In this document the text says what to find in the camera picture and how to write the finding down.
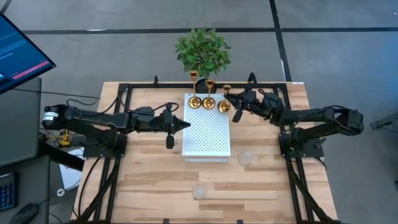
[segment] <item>perforated board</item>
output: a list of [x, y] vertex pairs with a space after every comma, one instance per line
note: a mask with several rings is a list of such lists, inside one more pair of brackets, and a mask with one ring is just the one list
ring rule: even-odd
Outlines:
[[[198, 109], [189, 107], [188, 101], [192, 96], [193, 93], [185, 94], [184, 121], [189, 122], [191, 126], [183, 130], [182, 156], [186, 158], [231, 156], [229, 116], [228, 113], [218, 111], [218, 103], [224, 100], [224, 96], [210, 95], [216, 101], [216, 106], [211, 110], [202, 106]], [[197, 94], [201, 100], [207, 96], [208, 94]]]

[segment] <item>floor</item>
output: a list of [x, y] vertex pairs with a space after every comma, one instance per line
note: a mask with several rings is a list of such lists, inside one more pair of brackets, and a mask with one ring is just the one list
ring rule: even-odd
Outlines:
[[[304, 82], [313, 108], [337, 104], [362, 112], [362, 135], [332, 136], [323, 147], [337, 213], [345, 223], [396, 223], [396, 134], [373, 131], [369, 122], [398, 111], [398, 1], [0, 0], [0, 8], [4, 4], [5, 15], [58, 65], [42, 75], [43, 91], [79, 95], [98, 96], [105, 81], [154, 75], [189, 81], [174, 53], [184, 34], [168, 29], [260, 28], [222, 34], [233, 47], [232, 64], [215, 79], [243, 81], [254, 72], [261, 81]], [[275, 26], [282, 28], [277, 35], [265, 29]], [[103, 29], [112, 34], [84, 31]], [[66, 99], [42, 95], [42, 106]], [[61, 187], [55, 165], [52, 176], [54, 191]], [[64, 222], [74, 194], [52, 200], [51, 211]]]

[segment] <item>monitor screen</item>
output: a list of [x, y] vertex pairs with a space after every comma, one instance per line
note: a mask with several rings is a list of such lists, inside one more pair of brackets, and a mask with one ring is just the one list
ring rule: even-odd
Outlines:
[[55, 64], [0, 13], [0, 94], [53, 68]]

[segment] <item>green plant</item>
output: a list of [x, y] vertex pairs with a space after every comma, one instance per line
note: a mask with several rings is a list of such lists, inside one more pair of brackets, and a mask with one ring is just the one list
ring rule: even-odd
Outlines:
[[178, 38], [178, 44], [174, 46], [177, 48], [175, 52], [179, 52], [177, 60], [184, 64], [184, 72], [196, 70], [199, 77], [208, 78], [211, 72], [218, 75], [221, 67], [225, 71], [226, 65], [231, 63], [227, 51], [231, 47], [215, 29], [192, 29], [186, 37]]

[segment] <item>wooden table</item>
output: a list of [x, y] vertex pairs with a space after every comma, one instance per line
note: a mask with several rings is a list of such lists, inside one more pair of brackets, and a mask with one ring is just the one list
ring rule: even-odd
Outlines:
[[[119, 82], [104, 83], [98, 111], [103, 111], [113, 102], [118, 85]], [[309, 109], [302, 83], [287, 83], [287, 88], [293, 110]], [[232, 89], [231, 93], [241, 91]], [[130, 108], [154, 108], [174, 101], [180, 104], [175, 114], [181, 119], [184, 93], [191, 92], [192, 89], [184, 88], [133, 89]], [[295, 223], [285, 159], [280, 155], [277, 140], [279, 129], [247, 112], [243, 113], [239, 123], [232, 123], [233, 115], [234, 110], [231, 110], [232, 153], [226, 164], [185, 162], [181, 156], [182, 131], [176, 134], [172, 150], [165, 147], [165, 133], [129, 134], [126, 155], [119, 171], [112, 223], [162, 223], [164, 218], [169, 218], [171, 223], [236, 223], [240, 219], [245, 223]], [[238, 154], [244, 151], [253, 154], [252, 163], [247, 167], [238, 163]], [[82, 180], [94, 161], [85, 161]], [[303, 163], [310, 193], [326, 214], [337, 219], [325, 168], [313, 158], [304, 158]], [[102, 169], [103, 159], [88, 180], [82, 210], [97, 194]], [[193, 198], [192, 189], [197, 184], [207, 189], [204, 200]], [[306, 219], [300, 193], [299, 197], [302, 216]], [[102, 218], [107, 204], [108, 195], [105, 195]]]

